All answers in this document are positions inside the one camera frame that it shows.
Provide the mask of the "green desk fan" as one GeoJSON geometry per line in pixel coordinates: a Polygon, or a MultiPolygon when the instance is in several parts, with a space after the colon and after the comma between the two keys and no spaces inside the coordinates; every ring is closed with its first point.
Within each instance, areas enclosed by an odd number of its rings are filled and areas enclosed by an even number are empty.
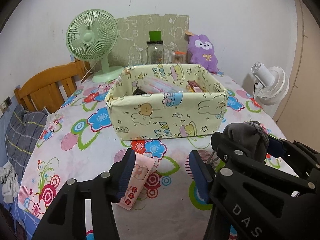
{"type": "Polygon", "coordinates": [[[66,32],[69,52],[81,61],[100,61],[101,70],[93,74],[93,82],[115,80],[123,70],[122,66],[111,67],[108,55],[118,38],[116,19],[100,9],[86,10],[77,15],[66,32]]]}

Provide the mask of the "green cup on jar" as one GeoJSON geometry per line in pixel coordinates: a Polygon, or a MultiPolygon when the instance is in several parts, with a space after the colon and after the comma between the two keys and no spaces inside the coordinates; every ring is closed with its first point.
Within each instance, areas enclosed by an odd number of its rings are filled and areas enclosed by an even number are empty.
{"type": "Polygon", "coordinates": [[[160,30],[149,32],[150,42],[158,42],[162,40],[162,32],[160,30]]]}

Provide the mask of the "purple plush bunny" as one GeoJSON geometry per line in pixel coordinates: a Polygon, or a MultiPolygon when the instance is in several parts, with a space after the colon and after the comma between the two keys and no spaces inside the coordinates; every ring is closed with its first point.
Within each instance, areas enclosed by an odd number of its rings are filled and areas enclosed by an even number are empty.
{"type": "Polygon", "coordinates": [[[219,71],[214,46],[206,35],[190,35],[187,50],[190,63],[200,64],[211,73],[219,71]]]}

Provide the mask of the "toothpick jar orange lid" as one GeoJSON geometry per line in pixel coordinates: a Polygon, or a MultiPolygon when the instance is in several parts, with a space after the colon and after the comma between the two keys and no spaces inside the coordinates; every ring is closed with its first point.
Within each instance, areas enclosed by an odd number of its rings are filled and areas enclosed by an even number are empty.
{"type": "Polygon", "coordinates": [[[182,51],[171,51],[171,62],[172,63],[186,63],[187,62],[187,53],[182,51]]]}

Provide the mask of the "grey plaid pillow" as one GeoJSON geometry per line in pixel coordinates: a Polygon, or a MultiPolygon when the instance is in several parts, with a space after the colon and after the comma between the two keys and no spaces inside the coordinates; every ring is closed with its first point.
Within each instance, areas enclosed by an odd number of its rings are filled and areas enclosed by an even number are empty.
{"type": "Polygon", "coordinates": [[[35,145],[42,134],[48,113],[46,110],[29,112],[17,105],[5,133],[9,162],[22,179],[35,145]]]}

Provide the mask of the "wall power socket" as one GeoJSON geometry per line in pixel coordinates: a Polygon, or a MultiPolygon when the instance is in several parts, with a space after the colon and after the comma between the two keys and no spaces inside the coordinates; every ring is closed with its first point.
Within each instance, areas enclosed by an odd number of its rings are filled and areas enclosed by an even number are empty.
{"type": "Polygon", "coordinates": [[[8,96],[8,97],[1,103],[1,111],[4,113],[11,104],[12,104],[11,98],[8,96]]]}

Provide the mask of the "red yellow carton box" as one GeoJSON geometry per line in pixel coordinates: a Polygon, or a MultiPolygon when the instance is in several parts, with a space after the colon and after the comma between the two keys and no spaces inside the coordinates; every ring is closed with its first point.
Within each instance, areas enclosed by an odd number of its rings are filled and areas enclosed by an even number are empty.
{"type": "Polygon", "coordinates": [[[203,93],[203,90],[195,80],[187,81],[186,89],[191,93],[203,93]]]}

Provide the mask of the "floral tablecloth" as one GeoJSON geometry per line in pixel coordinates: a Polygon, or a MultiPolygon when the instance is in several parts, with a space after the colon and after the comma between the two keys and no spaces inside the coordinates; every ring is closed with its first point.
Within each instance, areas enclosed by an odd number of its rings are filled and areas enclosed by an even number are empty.
{"type": "MultiPolygon", "coordinates": [[[[276,138],[284,135],[252,96],[231,77],[213,75],[228,90],[227,111],[219,129],[234,122],[257,121],[276,138]]],[[[121,140],[108,114],[106,96],[114,82],[86,80],[50,115],[22,177],[20,210],[37,222],[69,179],[90,180],[122,159],[128,148],[155,159],[133,208],[113,207],[121,239],[202,239],[211,206],[200,197],[189,168],[197,150],[216,169],[209,135],[174,139],[121,140]]]]}

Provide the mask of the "black plastic bag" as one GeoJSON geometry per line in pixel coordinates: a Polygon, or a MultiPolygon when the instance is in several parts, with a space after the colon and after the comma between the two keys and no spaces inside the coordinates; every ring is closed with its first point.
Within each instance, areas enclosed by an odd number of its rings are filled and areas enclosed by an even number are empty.
{"type": "Polygon", "coordinates": [[[132,95],[149,95],[149,93],[143,91],[140,87],[138,87],[132,95]]]}

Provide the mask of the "yellow cartoon storage box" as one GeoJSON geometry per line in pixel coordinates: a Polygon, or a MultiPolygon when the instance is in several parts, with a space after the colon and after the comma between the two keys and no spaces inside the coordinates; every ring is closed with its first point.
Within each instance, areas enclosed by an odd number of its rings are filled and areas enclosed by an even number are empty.
{"type": "Polygon", "coordinates": [[[121,140],[174,139],[216,132],[227,111],[228,90],[199,64],[150,64],[124,68],[105,100],[121,140]],[[203,93],[132,95],[145,77],[185,89],[195,80],[203,93]]]}

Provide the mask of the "crumpled white cloth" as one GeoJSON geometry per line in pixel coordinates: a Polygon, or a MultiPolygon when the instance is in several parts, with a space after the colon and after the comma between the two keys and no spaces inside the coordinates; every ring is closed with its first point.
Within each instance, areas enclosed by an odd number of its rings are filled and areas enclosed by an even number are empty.
{"type": "Polygon", "coordinates": [[[18,175],[13,165],[8,161],[1,167],[1,193],[3,201],[11,204],[19,192],[18,175]]]}

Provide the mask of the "green cartoon patterned board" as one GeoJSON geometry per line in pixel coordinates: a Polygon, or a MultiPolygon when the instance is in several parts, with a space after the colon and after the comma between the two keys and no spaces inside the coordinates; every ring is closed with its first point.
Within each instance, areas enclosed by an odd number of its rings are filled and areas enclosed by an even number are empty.
{"type": "Polygon", "coordinates": [[[164,62],[168,62],[171,52],[187,51],[188,39],[185,32],[189,30],[189,16],[138,15],[116,19],[118,38],[108,55],[111,66],[134,66],[146,61],[144,50],[150,41],[151,31],[160,31],[163,41],[164,62]]]}

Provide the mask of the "beige door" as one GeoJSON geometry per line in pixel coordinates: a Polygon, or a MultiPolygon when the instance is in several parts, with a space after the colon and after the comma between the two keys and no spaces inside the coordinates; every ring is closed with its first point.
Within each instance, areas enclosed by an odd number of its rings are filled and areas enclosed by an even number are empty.
{"type": "Polygon", "coordinates": [[[273,119],[289,141],[319,151],[319,26],[302,0],[295,0],[297,43],[290,88],[273,119]]]}

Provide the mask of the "clear plastic tube pack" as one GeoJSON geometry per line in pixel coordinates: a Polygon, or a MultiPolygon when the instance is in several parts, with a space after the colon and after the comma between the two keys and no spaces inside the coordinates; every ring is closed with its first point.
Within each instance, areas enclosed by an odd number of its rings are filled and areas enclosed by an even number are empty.
{"type": "Polygon", "coordinates": [[[153,77],[145,77],[139,85],[139,88],[147,94],[187,92],[183,87],[153,77]]]}

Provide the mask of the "white standing fan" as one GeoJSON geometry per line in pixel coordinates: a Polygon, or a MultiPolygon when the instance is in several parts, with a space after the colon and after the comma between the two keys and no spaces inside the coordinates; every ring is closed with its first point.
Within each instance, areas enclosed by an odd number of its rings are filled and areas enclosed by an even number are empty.
{"type": "Polygon", "coordinates": [[[262,62],[257,61],[250,68],[242,86],[248,92],[252,92],[254,100],[264,106],[272,106],[285,98],[290,82],[283,68],[266,67],[262,62]]]}

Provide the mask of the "pink tissue packet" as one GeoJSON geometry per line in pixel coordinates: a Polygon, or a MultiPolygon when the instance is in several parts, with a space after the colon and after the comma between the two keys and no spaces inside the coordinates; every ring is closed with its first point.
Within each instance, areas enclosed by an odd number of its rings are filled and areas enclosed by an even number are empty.
{"type": "Polygon", "coordinates": [[[121,198],[118,203],[119,206],[126,210],[131,210],[133,208],[154,164],[155,159],[136,153],[136,161],[131,173],[131,178],[124,197],[121,198]]]}

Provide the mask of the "glass mason jar mug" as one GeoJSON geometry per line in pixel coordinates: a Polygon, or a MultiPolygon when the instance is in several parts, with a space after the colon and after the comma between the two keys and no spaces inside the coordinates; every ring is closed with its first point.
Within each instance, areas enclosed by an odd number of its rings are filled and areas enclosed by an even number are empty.
{"type": "Polygon", "coordinates": [[[147,41],[146,48],[140,52],[142,64],[163,64],[163,41],[147,41]]]}

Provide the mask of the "grey drawstring pouch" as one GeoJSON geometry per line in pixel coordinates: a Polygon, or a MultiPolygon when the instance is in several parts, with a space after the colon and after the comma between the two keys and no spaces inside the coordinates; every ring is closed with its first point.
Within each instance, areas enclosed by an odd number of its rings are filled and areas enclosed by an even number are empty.
{"type": "Polygon", "coordinates": [[[251,159],[260,163],[265,161],[269,138],[259,122],[228,124],[223,130],[223,135],[248,150],[251,159]]]}

